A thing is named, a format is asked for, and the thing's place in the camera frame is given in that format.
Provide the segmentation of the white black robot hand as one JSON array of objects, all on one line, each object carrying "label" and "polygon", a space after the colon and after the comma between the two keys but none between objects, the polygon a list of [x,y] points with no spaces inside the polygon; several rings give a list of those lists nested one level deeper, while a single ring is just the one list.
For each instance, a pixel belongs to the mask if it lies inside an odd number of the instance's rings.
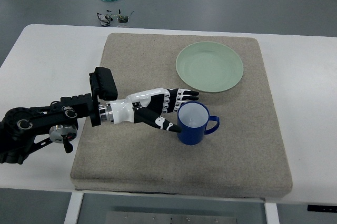
[{"label": "white black robot hand", "polygon": [[197,101],[199,92],[183,88],[156,88],[106,103],[108,119],[114,123],[145,123],[153,128],[180,133],[181,128],[162,115],[176,113],[188,101]]}]

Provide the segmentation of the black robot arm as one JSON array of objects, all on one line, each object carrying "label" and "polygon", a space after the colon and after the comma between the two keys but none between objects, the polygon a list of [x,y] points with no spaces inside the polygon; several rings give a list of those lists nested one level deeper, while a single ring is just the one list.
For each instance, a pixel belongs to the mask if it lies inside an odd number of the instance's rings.
[{"label": "black robot arm", "polygon": [[49,106],[10,109],[1,121],[1,163],[22,164],[31,153],[53,142],[71,153],[78,119],[88,117],[93,127],[110,120],[100,101],[117,99],[111,70],[96,67],[90,73],[90,86],[89,94],[62,97]]}]

